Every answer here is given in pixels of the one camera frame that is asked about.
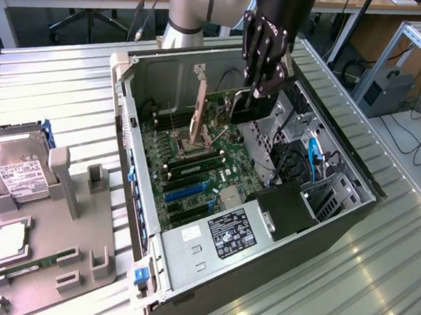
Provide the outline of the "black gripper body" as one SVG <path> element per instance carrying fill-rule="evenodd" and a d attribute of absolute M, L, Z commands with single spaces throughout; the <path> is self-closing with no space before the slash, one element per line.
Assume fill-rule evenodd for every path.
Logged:
<path fill-rule="evenodd" d="M 280 60 L 292 51 L 301 25 L 316 0 L 258 0 L 254 37 L 265 60 Z"/>

